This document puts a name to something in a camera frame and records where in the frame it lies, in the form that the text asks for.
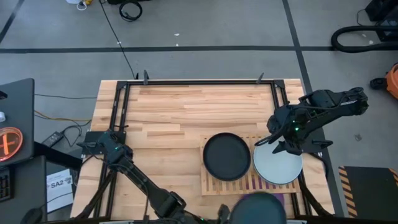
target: black floor line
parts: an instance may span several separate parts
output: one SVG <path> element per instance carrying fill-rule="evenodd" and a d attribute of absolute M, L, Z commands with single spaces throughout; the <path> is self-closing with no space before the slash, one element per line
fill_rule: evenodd
<path fill-rule="evenodd" d="M 286 13 L 286 17 L 287 17 L 287 23 L 289 24 L 289 29 L 290 29 L 290 33 L 292 34 L 292 40 L 293 40 L 293 44 L 296 48 L 296 55 L 297 55 L 297 61 L 298 61 L 298 65 L 300 67 L 300 71 L 301 71 L 301 75 L 303 78 L 303 84 L 305 87 L 305 92 L 306 93 L 310 93 L 312 92 L 312 86 L 310 83 L 310 77 L 308 76 L 308 71 L 307 71 L 307 66 L 305 66 L 305 61 L 304 61 L 304 56 L 303 56 L 303 49 L 306 50 L 314 50 L 314 51 L 319 51 L 319 50 L 333 50 L 331 47 L 325 47 L 324 49 L 321 49 L 323 47 L 301 47 L 300 46 L 300 42 L 299 42 L 299 37 L 297 36 L 297 31 L 296 28 L 294 26 L 294 22 L 293 22 L 293 17 L 292 17 L 292 12 L 290 11 L 290 6 L 289 6 L 289 2 L 288 0 L 282 0 L 283 5 L 284 5 L 284 9 L 285 9 L 285 13 Z M 323 129 L 320 128 L 319 130 L 315 131 L 314 134 L 317 135 L 317 139 L 319 140 L 323 140 L 325 139 L 325 134 L 323 133 Z M 331 166 L 331 160 L 330 160 L 330 155 L 328 150 L 324 150 L 323 152 L 323 157 L 326 160 L 326 165 L 328 166 L 328 170 L 329 170 L 329 174 L 328 174 L 328 186 L 329 186 L 329 190 L 330 190 L 330 195 L 331 195 L 331 199 L 333 202 L 333 206 L 335 209 L 335 213 L 337 215 L 343 216 L 343 207 L 341 204 L 341 200 L 340 200 L 340 196 L 338 194 L 337 191 L 337 182 L 335 180 L 335 176 L 333 173 L 333 169 Z"/>
<path fill-rule="evenodd" d="M 197 52 L 197 51 L 331 51 L 332 47 L 300 46 L 187 46 L 187 47 L 124 47 L 125 52 Z M 119 47 L 46 48 L 46 49 L 0 49 L 0 54 L 46 54 L 46 53 L 100 53 L 121 52 Z"/>
<path fill-rule="evenodd" d="M 15 17 L 17 16 L 17 13 L 19 11 L 19 9 L 21 8 L 22 4 L 24 3 L 25 0 L 19 0 L 17 5 L 15 6 L 14 10 L 12 11 L 11 16 L 8 18 L 6 25 L 4 25 L 4 27 L 2 28 L 2 31 L 0 33 L 0 44 L 2 42 L 2 40 L 4 39 L 4 37 L 7 34 L 8 29 L 10 28 L 12 22 L 14 21 Z"/>

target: orange object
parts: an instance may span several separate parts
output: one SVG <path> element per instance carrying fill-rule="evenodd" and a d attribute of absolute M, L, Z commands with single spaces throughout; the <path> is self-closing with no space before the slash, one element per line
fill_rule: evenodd
<path fill-rule="evenodd" d="M 22 133 L 19 129 L 0 129 L 0 162 L 8 160 L 19 151 L 22 140 Z"/>
<path fill-rule="evenodd" d="M 398 63 L 386 75 L 387 90 L 398 99 Z"/>

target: yellow black striped sign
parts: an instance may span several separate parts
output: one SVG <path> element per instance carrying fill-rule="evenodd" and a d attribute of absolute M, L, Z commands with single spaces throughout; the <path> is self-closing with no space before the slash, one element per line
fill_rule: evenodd
<path fill-rule="evenodd" d="M 398 173 L 397 173 L 397 171 L 395 171 L 395 170 L 393 170 L 393 169 L 389 169 L 391 172 L 392 172 L 392 175 L 394 176 L 394 179 L 396 180 L 396 184 L 397 184 L 397 187 L 398 187 Z"/>
<path fill-rule="evenodd" d="M 341 184 L 343 186 L 343 192 L 344 192 L 344 197 L 346 199 L 348 215 L 350 218 L 355 218 L 358 216 L 358 214 L 356 213 L 355 209 L 354 196 L 351 191 L 351 187 L 349 186 L 347 171 L 343 166 L 340 166 L 338 168 L 338 172 L 340 175 Z"/>

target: white paper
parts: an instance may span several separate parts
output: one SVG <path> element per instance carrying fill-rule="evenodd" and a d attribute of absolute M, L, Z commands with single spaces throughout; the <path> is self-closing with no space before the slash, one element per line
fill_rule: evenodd
<path fill-rule="evenodd" d="M 62 208 L 73 203 L 72 184 L 73 179 L 70 175 L 69 169 L 47 176 L 48 202 L 63 194 L 67 194 L 49 202 L 47 204 L 47 212 L 52 212 L 58 208 Z"/>

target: butcher block tabletop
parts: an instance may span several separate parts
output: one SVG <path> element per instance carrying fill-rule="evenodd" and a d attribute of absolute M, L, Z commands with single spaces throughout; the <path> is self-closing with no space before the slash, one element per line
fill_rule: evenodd
<path fill-rule="evenodd" d="M 91 131 L 109 128 L 117 80 L 104 80 L 99 87 Z M 304 95 L 299 79 L 285 79 L 287 98 L 299 103 Z M 283 105 L 278 90 L 279 104 Z M 119 124 L 124 90 L 121 90 L 116 124 Z M 179 194 L 186 210 L 204 218 L 217 218 L 223 203 L 232 209 L 242 195 L 202 196 L 201 141 L 204 136 L 228 132 L 239 136 L 270 135 L 267 120 L 273 115 L 270 85 L 133 85 L 126 111 L 126 144 L 133 162 L 155 184 Z M 330 213 L 334 213 L 321 161 L 303 154 L 307 187 Z M 102 162 L 90 159 L 80 171 L 71 217 L 77 216 L 98 188 Z M 293 218 L 290 194 L 280 194 L 288 218 Z M 304 214 L 301 193 L 297 193 Z M 104 193 L 100 215 L 106 210 Z M 123 174 L 118 174 L 112 220 L 142 220 L 146 196 Z M 152 208 L 148 214 L 157 219 Z"/>

